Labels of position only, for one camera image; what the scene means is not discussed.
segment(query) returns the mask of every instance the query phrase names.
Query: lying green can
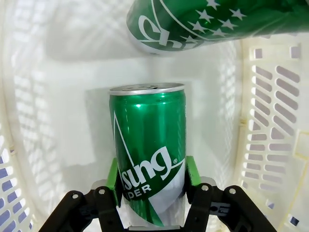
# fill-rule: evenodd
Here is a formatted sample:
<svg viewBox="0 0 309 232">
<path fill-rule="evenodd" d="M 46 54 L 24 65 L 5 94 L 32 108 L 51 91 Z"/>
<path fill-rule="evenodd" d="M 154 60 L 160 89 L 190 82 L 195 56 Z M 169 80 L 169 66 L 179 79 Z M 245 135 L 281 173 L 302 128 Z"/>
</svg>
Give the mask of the lying green can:
<svg viewBox="0 0 309 232">
<path fill-rule="evenodd" d="M 186 150 L 184 85 L 110 90 L 112 128 L 132 226 L 182 225 Z"/>
<path fill-rule="evenodd" d="M 309 0 L 135 0 L 126 24 L 145 51 L 309 31 Z"/>
</svg>

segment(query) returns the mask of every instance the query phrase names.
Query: white plastic basket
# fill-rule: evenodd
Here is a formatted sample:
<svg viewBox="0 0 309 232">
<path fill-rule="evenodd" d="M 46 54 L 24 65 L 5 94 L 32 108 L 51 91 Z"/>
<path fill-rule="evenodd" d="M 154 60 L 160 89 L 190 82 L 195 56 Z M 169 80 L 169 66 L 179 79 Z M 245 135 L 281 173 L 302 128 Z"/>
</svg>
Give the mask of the white plastic basket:
<svg viewBox="0 0 309 232">
<path fill-rule="evenodd" d="M 186 84 L 187 153 L 195 156 L 201 175 L 214 178 L 222 189 L 244 186 L 279 231 L 308 231 L 308 35 L 247 39 L 154 57 L 127 39 L 126 13 L 132 1 L 0 0 L 0 231 L 37 231 L 67 191 L 87 193 L 95 181 L 106 178 L 114 157 L 107 91 L 149 82 Z M 254 74 L 254 65 L 272 73 L 272 79 Z M 299 81 L 279 76 L 277 66 L 298 74 Z M 264 82 L 255 84 L 253 76 Z M 277 78 L 292 91 L 298 89 L 299 96 L 284 92 Z M 269 125 L 252 132 L 253 121 L 260 124 L 261 118 L 250 113 L 264 114 L 257 103 L 264 85 L 272 88 L 264 94 L 270 102 L 261 102 L 269 110 L 263 116 Z M 276 91 L 298 108 L 279 102 Z M 296 123 L 280 115 L 276 103 Z M 276 127 L 274 115 L 289 127 Z M 283 130 L 284 139 L 276 143 L 289 144 L 289 151 L 249 152 L 252 145 L 275 143 L 269 139 L 273 127 Z M 267 155 L 276 156 L 267 160 Z M 280 162 L 279 155 L 289 159 Z M 7 181 L 12 187 L 3 188 Z M 10 194 L 16 199 L 11 201 Z M 126 212 L 119 212 L 127 226 Z M 292 217 L 299 220 L 297 226 Z M 207 230 L 226 228 L 210 217 Z M 86 231 L 100 231 L 98 221 Z"/>
</svg>

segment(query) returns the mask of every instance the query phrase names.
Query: white star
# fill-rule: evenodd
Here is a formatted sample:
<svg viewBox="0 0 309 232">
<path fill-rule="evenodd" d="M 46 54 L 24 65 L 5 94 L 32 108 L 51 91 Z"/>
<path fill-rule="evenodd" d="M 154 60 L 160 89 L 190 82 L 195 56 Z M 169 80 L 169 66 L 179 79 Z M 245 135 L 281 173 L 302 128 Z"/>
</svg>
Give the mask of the white star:
<svg viewBox="0 0 309 232">
<path fill-rule="evenodd" d="M 205 33 L 204 30 L 207 30 L 207 28 L 202 27 L 198 21 L 195 24 L 194 23 L 190 23 L 190 24 L 193 26 L 192 30 L 199 30 L 203 33 Z"/>
<path fill-rule="evenodd" d="M 181 36 L 183 39 L 186 40 L 186 42 L 193 42 L 193 43 L 197 43 L 198 40 L 193 39 L 191 36 L 189 36 L 188 38 L 185 38 L 183 36 Z"/>
<path fill-rule="evenodd" d="M 222 37 L 225 37 L 225 35 L 227 35 L 227 33 L 224 33 L 221 31 L 221 29 L 217 29 L 217 30 L 210 30 L 211 32 L 213 32 L 212 35 L 220 35 Z"/>
<path fill-rule="evenodd" d="M 233 13 L 232 17 L 237 17 L 239 18 L 240 20 L 242 20 L 243 17 L 247 17 L 245 16 L 244 14 L 242 14 L 240 12 L 240 9 L 236 10 L 236 11 L 233 11 L 232 9 L 230 9 L 230 11 Z"/>
<path fill-rule="evenodd" d="M 207 6 L 212 6 L 215 10 L 217 10 L 217 6 L 220 6 L 220 4 L 216 3 L 215 0 L 206 0 L 208 2 Z"/>
<path fill-rule="evenodd" d="M 223 28 L 230 28 L 230 29 L 234 30 L 234 27 L 238 27 L 237 25 L 232 24 L 229 19 L 226 20 L 226 21 L 222 21 L 220 19 L 218 19 L 218 20 L 222 23 Z"/>
<path fill-rule="evenodd" d="M 197 11 L 200 15 L 199 19 L 206 19 L 208 22 L 211 22 L 211 19 L 213 18 L 212 16 L 208 15 L 206 10 L 203 12 Z"/>
</svg>

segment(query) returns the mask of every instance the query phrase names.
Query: screw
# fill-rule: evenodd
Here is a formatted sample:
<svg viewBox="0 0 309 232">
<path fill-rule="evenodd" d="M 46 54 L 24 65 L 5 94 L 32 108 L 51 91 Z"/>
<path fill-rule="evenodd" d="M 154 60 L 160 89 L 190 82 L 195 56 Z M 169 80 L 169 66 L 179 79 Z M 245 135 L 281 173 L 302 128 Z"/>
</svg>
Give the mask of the screw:
<svg viewBox="0 0 309 232">
<path fill-rule="evenodd" d="M 98 193 L 101 194 L 101 195 L 103 195 L 103 194 L 105 193 L 105 190 L 104 190 L 104 189 L 100 189 L 100 190 L 98 191 Z"/>
<path fill-rule="evenodd" d="M 229 190 L 229 193 L 231 193 L 231 194 L 235 194 L 235 193 L 236 193 L 236 190 L 235 190 L 235 189 L 233 189 L 233 188 L 231 188 L 231 189 Z"/>
<path fill-rule="evenodd" d="M 209 190 L 209 187 L 208 187 L 207 185 L 203 185 L 203 186 L 202 186 L 202 190 L 203 190 L 203 191 L 208 191 L 208 190 Z"/>
</svg>

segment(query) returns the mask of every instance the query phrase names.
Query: can rim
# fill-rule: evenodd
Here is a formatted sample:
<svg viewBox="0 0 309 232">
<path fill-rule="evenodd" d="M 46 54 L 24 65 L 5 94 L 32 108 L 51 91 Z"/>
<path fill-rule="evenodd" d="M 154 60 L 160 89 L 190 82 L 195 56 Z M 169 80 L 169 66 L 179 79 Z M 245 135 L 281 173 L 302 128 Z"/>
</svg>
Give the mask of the can rim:
<svg viewBox="0 0 309 232">
<path fill-rule="evenodd" d="M 138 85 L 120 86 L 110 89 L 113 96 L 129 96 L 142 94 L 169 93 L 184 90 L 181 83 L 145 83 Z"/>
</svg>

